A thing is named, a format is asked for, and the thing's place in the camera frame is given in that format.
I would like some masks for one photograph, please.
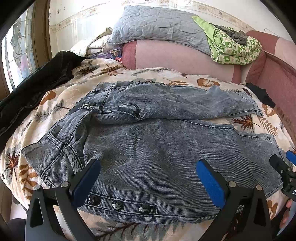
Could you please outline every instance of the hand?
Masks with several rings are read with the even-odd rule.
[[[285,213],[283,215],[283,219],[281,220],[281,223],[279,224],[280,229],[285,225],[285,222],[288,220],[291,205],[292,205],[292,199],[290,199],[286,204],[286,207],[288,209],[285,211]]]

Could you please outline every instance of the blue gripper pad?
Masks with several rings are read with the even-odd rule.
[[[222,209],[225,204],[225,192],[214,178],[215,171],[202,159],[196,163],[196,173],[214,205]]]
[[[295,155],[293,152],[291,152],[291,151],[287,151],[287,152],[286,152],[286,158],[287,158],[290,162],[292,162],[294,165],[296,165],[296,155]]]
[[[72,206],[75,208],[81,207],[84,204],[89,192],[100,174],[101,162],[95,160],[92,164],[88,164],[86,167],[87,170],[81,172],[81,174],[83,173],[83,176],[72,193]]]

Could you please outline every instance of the wall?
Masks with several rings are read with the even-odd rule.
[[[265,31],[292,40],[281,22],[259,0],[51,0],[49,31],[53,56],[112,27],[126,5],[176,8],[214,24],[245,32]]]

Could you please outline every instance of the stained glass window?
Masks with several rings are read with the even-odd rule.
[[[11,26],[2,40],[2,62],[10,92],[36,71],[32,39],[32,4]]]

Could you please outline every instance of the black button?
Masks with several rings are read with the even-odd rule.
[[[100,203],[100,198],[96,195],[89,195],[87,198],[87,202],[91,205],[98,205]]]
[[[151,212],[151,207],[148,204],[141,204],[139,206],[139,213],[141,214],[148,214]]]
[[[119,200],[115,200],[112,202],[112,208],[116,211],[123,209],[123,207],[124,207],[123,202],[121,202]]]

